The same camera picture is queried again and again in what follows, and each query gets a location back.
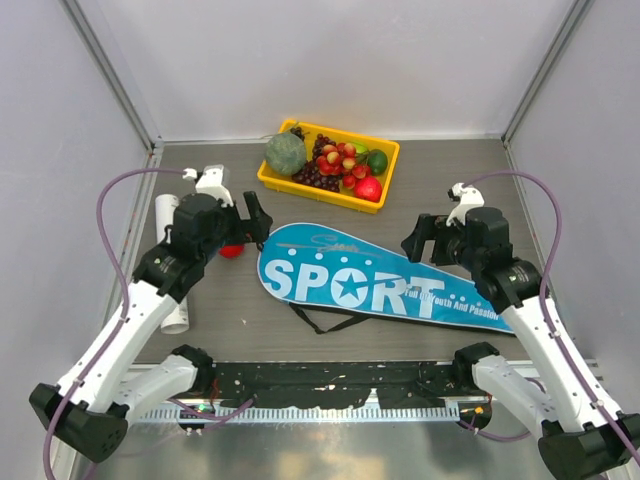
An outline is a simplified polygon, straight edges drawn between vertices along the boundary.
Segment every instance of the grapes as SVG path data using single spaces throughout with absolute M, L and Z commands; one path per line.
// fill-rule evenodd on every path
M 304 134 L 300 127 L 292 127 L 289 131 L 304 140 Z M 340 179 L 342 175 L 322 175 L 315 162 L 315 160 L 322 155 L 322 147 L 325 145 L 336 146 L 336 142 L 322 133 L 318 133 L 313 144 L 313 149 L 311 150 L 313 160 L 307 162 L 298 173 L 292 175 L 291 180 L 297 184 L 338 193 L 340 192 Z
M 289 129 L 290 133 L 293 133 L 296 137 L 304 142 L 304 134 L 302 133 L 302 128 L 300 127 L 291 127 Z

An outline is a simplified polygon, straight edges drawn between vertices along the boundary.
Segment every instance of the red grapes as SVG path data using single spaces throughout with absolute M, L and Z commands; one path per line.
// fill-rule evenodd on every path
M 316 137 L 315 143 L 313 144 L 313 160 L 307 162 L 306 165 L 302 167 L 302 170 L 291 177 L 291 180 L 301 185 L 321 188 L 322 190 L 328 190 L 329 192 L 340 192 L 340 179 L 342 178 L 342 175 L 322 175 L 318 171 L 318 166 L 316 165 L 316 160 L 322 155 L 322 147 L 325 145 L 335 144 L 336 142 L 331 140 L 329 137 L 319 133 Z

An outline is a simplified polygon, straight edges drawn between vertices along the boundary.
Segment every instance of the white joint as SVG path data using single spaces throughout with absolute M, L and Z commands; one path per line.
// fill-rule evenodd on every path
M 227 184 L 227 170 L 224 165 L 213 165 L 205 167 L 202 177 L 196 183 L 196 192 L 211 195 L 216 200 L 222 200 L 222 205 L 228 207 L 233 205 L 231 193 L 225 187 Z
M 185 168 L 184 173 L 182 174 L 182 178 L 184 180 L 195 180 L 198 178 L 198 172 L 195 168 Z
M 462 183 L 456 183 L 451 188 L 452 193 L 460 199 L 458 205 L 451 211 L 447 218 L 447 226 L 454 225 L 455 220 L 462 225 L 465 224 L 467 212 L 474 208 L 482 207 L 484 205 L 484 198 L 473 185 L 465 187 Z

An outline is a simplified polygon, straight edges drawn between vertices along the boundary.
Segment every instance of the metal floor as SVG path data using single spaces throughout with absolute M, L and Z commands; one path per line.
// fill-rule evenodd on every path
M 487 431 L 524 427 L 499 404 Z M 134 427 L 119 452 L 149 448 L 178 427 Z M 86 463 L 76 465 L 80 480 Z M 93 480 L 552 480 L 531 438 L 496 443 L 454 423 L 228 425 L 107 460 Z
M 396 252 L 401 252 L 400 242 L 413 230 L 418 214 L 451 211 L 447 190 L 454 183 L 508 167 L 498 140 L 407 141 L 400 145 L 389 196 L 377 215 L 268 190 L 256 177 L 264 144 L 168 146 L 161 165 L 202 168 L 222 163 L 231 172 L 229 188 L 234 197 L 241 199 L 243 191 L 255 190 L 274 218 L 274 228 L 300 221 L 320 223 Z M 153 198 L 160 193 L 182 196 L 193 191 L 193 184 L 175 175 L 159 175 Z M 513 180 L 487 180 L 482 191 L 487 205 L 501 208 L 509 220 L 515 254 L 537 263 Z M 245 215 L 244 205 L 240 208 Z M 155 243 L 154 218 L 152 202 L 141 251 Z M 371 319 L 318 336 L 264 290 L 256 259 L 254 248 L 232 261 L 215 258 L 188 296 L 190 330 L 176 336 L 155 333 L 138 361 L 159 363 L 184 343 L 204 348 L 224 361 L 450 360 L 456 349 L 479 341 L 491 342 L 509 359 L 527 358 L 520 343 L 509 335 L 386 320 Z M 462 269 L 450 271 L 467 277 Z M 328 327 L 343 317 L 313 312 L 312 318 Z

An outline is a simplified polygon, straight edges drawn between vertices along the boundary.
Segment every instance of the white tube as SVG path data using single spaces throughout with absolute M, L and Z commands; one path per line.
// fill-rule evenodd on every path
M 178 197 L 170 193 L 156 197 L 156 239 L 158 242 L 161 242 L 164 238 L 165 227 L 173 224 L 173 211 L 179 203 Z M 189 311 L 187 299 L 185 298 L 160 324 L 160 331 L 167 334 L 176 334 L 187 330 L 189 330 Z

